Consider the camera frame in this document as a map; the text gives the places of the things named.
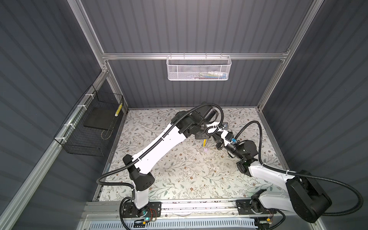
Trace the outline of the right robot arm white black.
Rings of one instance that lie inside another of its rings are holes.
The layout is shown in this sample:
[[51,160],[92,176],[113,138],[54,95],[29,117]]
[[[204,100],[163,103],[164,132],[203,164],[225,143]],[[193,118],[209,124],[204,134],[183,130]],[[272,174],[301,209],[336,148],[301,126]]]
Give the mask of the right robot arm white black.
[[232,133],[218,132],[214,135],[217,149],[226,149],[239,161],[238,170],[250,177],[270,182],[284,190],[272,194],[261,189],[252,197],[255,212],[263,209],[280,209],[296,213],[304,221],[313,223],[332,205],[332,201],[319,183],[303,171],[301,176],[277,172],[266,168],[258,160],[256,144],[251,140],[238,142]]

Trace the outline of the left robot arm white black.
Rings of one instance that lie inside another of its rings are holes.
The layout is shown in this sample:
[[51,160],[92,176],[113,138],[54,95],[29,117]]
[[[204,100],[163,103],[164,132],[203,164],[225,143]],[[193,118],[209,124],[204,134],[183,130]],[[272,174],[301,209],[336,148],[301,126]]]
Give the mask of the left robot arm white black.
[[165,154],[191,135],[202,134],[209,125],[217,126],[222,122],[222,109],[213,103],[203,103],[176,113],[165,130],[147,147],[133,156],[126,155],[123,162],[134,186],[135,208],[142,210],[148,206],[149,187],[155,182],[151,170]]

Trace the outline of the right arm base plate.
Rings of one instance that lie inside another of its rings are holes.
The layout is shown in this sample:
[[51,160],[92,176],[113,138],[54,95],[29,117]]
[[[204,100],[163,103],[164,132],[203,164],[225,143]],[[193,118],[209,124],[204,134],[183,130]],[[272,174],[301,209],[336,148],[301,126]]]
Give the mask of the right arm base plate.
[[258,215],[253,210],[251,199],[238,199],[235,201],[235,205],[239,215]]

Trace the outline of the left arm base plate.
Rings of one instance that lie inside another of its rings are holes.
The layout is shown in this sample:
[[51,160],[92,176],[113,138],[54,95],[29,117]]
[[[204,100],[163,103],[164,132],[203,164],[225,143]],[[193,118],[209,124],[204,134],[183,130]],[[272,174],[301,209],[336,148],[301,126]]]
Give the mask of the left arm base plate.
[[122,208],[123,218],[157,218],[161,216],[162,202],[149,202],[137,209],[133,202],[126,202]]

